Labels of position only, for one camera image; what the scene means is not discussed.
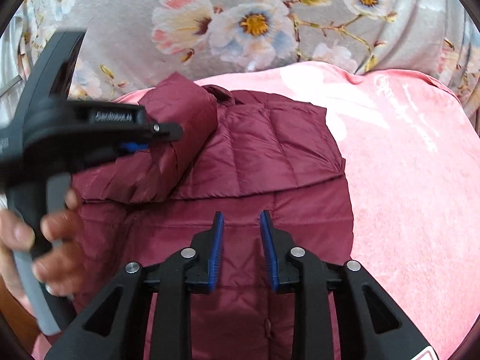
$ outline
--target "blue gripper pad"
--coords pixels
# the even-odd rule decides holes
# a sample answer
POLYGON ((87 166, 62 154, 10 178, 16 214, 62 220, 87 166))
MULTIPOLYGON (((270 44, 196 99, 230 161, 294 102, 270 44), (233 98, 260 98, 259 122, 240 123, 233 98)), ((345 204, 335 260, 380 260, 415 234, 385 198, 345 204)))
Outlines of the blue gripper pad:
POLYGON ((265 263, 267 273, 270 279, 270 285, 273 292, 277 292, 280 281, 278 278, 278 260, 272 240, 270 226, 271 221, 267 217, 265 211, 260 214, 260 234, 262 236, 263 253, 265 255, 265 263))
POLYGON ((221 212, 215 214, 212 229, 214 235, 212 240, 212 249, 208 258, 208 289, 210 292, 215 290, 218 282, 218 273, 220 271, 220 261, 222 259, 223 229, 225 220, 221 212))
POLYGON ((120 147, 123 150, 126 150, 129 153, 135 153, 139 150, 147 150, 148 149, 148 144, 127 142, 127 143, 124 143, 124 144, 120 145, 120 147))

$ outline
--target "maroon puffer jacket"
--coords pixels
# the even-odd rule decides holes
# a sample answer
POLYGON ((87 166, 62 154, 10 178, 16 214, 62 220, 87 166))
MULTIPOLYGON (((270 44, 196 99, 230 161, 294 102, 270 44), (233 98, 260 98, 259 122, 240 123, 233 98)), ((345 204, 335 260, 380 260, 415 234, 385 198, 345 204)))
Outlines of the maroon puffer jacket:
POLYGON ((193 358, 289 359, 293 297, 268 288, 259 215, 270 210, 275 227, 326 261, 349 258, 345 160, 326 110, 275 94, 201 88, 180 75, 140 104, 159 122, 181 123, 184 138, 74 179, 85 199, 80 241, 89 272, 78 307, 124 264, 159 263, 189 245, 220 210, 220 281, 213 295, 193 296, 193 358))

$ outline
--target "white print on towel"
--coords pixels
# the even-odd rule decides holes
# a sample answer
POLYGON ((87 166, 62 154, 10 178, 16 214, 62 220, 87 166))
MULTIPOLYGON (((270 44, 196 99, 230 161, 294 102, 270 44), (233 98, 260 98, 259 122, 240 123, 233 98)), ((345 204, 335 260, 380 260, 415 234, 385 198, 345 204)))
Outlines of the white print on towel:
POLYGON ((280 69, 292 99, 327 109, 326 124, 337 142, 347 137, 347 126, 339 115, 390 129, 377 106, 365 92, 349 83, 324 83, 323 71, 312 65, 295 64, 280 69))
POLYGON ((380 95, 382 93, 385 95, 388 102, 394 108, 395 113, 397 114, 397 119, 403 120, 405 123, 411 125, 414 130, 416 130, 416 132, 420 135, 420 137, 426 143, 427 150, 429 152, 438 152, 437 145, 430 138, 430 135, 428 135, 428 133, 426 132, 426 130, 422 126, 419 126, 419 125, 415 124, 413 122, 413 119, 407 113, 407 111, 410 108, 413 108, 413 111, 415 112, 417 117, 420 120, 422 120, 422 119, 423 119, 423 121, 425 120, 425 117, 423 116, 423 114, 421 114, 421 116, 418 115, 418 108, 415 105, 415 103, 411 100, 410 93, 407 93, 408 86, 406 86, 406 87, 404 86, 403 89, 404 89, 404 91, 407 95, 410 106, 408 104, 401 105, 398 102, 398 99, 395 97, 395 94, 393 93, 392 88, 390 87, 390 82, 388 80, 388 76, 386 76, 384 74, 379 74, 378 76, 375 76, 374 83, 375 83, 375 86, 378 88, 377 95, 380 95))
POLYGON ((434 349, 431 346, 427 346, 422 352, 417 354, 412 360, 438 360, 434 349))

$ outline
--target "metal screw head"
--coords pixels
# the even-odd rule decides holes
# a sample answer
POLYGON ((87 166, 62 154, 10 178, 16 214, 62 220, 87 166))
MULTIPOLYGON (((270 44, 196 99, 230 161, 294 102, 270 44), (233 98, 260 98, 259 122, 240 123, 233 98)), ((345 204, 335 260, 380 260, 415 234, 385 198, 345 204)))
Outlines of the metal screw head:
POLYGON ((350 269, 353 272, 359 271, 360 268, 362 267, 358 261, 355 261, 354 259, 351 259, 347 264, 346 267, 350 269))
POLYGON ((140 264, 138 264, 137 262, 129 262, 129 263, 125 266, 125 270, 126 270, 129 274, 134 274, 135 272, 138 272, 139 269, 140 269, 140 264))
POLYGON ((197 252, 195 251, 195 249, 192 249, 191 247, 186 247, 180 252, 181 256, 186 259, 191 259, 195 256, 196 253, 197 252))
POLYGON ((293 247, 290 253, 293 257, 303 257, 305 255, 305 249, 303 249, 303 247, 293 247))

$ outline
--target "gray fabric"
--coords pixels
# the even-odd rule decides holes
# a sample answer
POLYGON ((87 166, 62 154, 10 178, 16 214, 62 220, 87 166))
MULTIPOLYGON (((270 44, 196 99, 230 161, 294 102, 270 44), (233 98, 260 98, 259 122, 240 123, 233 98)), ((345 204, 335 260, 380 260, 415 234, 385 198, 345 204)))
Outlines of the gray fabric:
POLYGON ((73 97, 116 98, 174 71, 199 79, 316 59, 357 74, 421 71, 469 117, 480 107, 480 36, 458 0, 26 0, 22 11, 27 74, 54 30, 88 28, 73 97))

